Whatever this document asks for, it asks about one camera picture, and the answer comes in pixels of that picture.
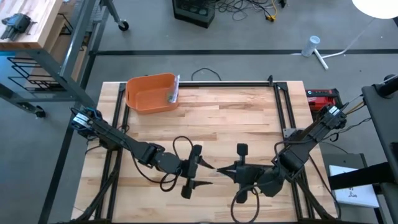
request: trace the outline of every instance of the orange bin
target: orange bin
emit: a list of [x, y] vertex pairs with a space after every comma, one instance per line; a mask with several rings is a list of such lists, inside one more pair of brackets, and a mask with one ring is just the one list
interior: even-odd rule
[[172, 73], [132, 78], [126, 84], [126, 104], [139, 114], [174, 110], [178, 99], [169, 103], [175, 88], [174, 80]]

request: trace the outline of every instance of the concrete floor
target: concrete floor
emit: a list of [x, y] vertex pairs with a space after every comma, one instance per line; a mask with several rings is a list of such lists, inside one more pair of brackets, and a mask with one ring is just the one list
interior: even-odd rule
[[[236, 22], [231, 14], [216, 14], [209, 29], [173, 18], [168, 0], [117, 0], [119, 14], [130, 23], [121, 33], [108, 19], [100, 50], [177, 50], [177, 49], [301, 49], [310, 35], [321, 38], [320, 49], [343, 49], [361, 31], [370, 17], [347, 0], [290, 1], [273, 24], [261, 13], [247, 10], [249, 17]], [[398, 28], [392, 20], [376, 20], [354, 49], [397, 49]], [[329, 58], [326, 72], [315, 57], [292, 55], [245, 56], [154, 56], [97, 57], [87, 87], [98, 100], [101, 84], [126, 81], [132, 77], [162, 72], [181, 74], [190, 80], [193, 71], [208, 67], [223, 80], [303, 80], [306, 88], [337, 88], [343, 101], [358, 96], [361, 87], [380, 82], [398, 73], [398, 55], [347, 55]], [[2, 62], [1, 67], [9, 65]], [[7, 71], [0, 82], [7, 83]], [[210, 73], [199, 73], [196, 80], [216, 80]], [[4, 223], [35, 223], [70, 117], [71, 103], [40, 103], [48, 118], [32, 115], [0, 100], [0, 220]], [[355, 124], [369, 116], [363, 109], [349, 117]], [[364, 123], [342, 134], [337, 145], [348, 152], [365, 154], [369, 165], [386, 160], [372, 123]], [[50, 222], [67, 221], [72, 212], [84, 161], [85, 140], [74, 136]], [[341, 153], [322, 145], [324, 153]], [[376, 223], [373, 210], [342, 205], [343, 220]]]

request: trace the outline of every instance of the red device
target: red device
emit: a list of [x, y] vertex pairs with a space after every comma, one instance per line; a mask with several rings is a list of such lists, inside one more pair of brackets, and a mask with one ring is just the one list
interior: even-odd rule
[[337, 89], [331, 90], [305, 90], [311, 113], [316, 113], [325, 105], [335, 105], [338, 108], [343, 106], [340, 94]]

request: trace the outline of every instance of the butcher block tabletop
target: butcher block tabletop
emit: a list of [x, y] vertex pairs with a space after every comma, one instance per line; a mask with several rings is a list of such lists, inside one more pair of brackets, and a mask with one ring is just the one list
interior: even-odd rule
[[[104, 120], [111, 123], [119, 90], [119, 82], [105, 82], [98, 102], [98, 110]], [[312, 123], [310, 109], [302, 82], [287, 82], [297, 128], [306, 128]], [[286, 123], [287, 110], [281, 92]], [[129, 112], [127, 134], [138, 141], [154, 142], [173, 152], [172, 141], [183, 135], [194, 144], [203, 146], [202, 156], [213, 167], [233, 164], [239, 157], [237, 143], [246, 143], [249, 154], [246, 162], [271, 164], [275, 156], [274, 144], [282, 140], [274, 89], [269, 87], [197, 87], [181, 88], [178, 108], [173, 111], [138, 115]], [[119, 124], [124, 112], [124, 98], [120, 109]], [[89, 143], [89, 148], [98, 141]], [[184, 139], [176, 142], [180, 158], [187, 158], [191, 150]], [[86, 154], [80, 184], [73, 208], [72, 218], [82, 214], [100, 189], [106, 150], [99, 147]], [[319, 146], [311, 151], [317, 166], [327, 182], [327, 175]], [[142, 171], [160, 180], [164, 173], [139, 165]], [[333, 199], [322, 185], [311, 162], [305, 165], [310, 190], [321, 205], [333, 216], [336, 210]], [[163, 192], [158, 184], [143, 178], [134, 167], [129, 151], [123, 151], [121, 171], [113, 222], [233, 222], [231, 202], [239, 189], [238, 184], [215, 170], [199, 166], [195, 180], [212, 182], [193, 190], [191, 199], [180, 196], [185, 184], [179, 178], [171, 192]], [[300, 201], [304, 217], [308, 217], [301, 190]], [[108, 209], [109, 192], [105, 196], [103, 216]], [[256, 211], [256, 198], [248, 194], [244, 204], [236, 204], [235, 217], [241, 222], [249, 221]], [[294, 222], [297, 220], [292, 187], [285, 181], [275, 197], [260, 196], [260, 213], [256, 222]]]
[[[15, 41], [0, 40], [0, 50], [43, 48], [61, 5], [62, 0], [0, 0], [0, 19], [23, 13], [35, 22]], [[0, 23], [0, 35], [5, 30]]]

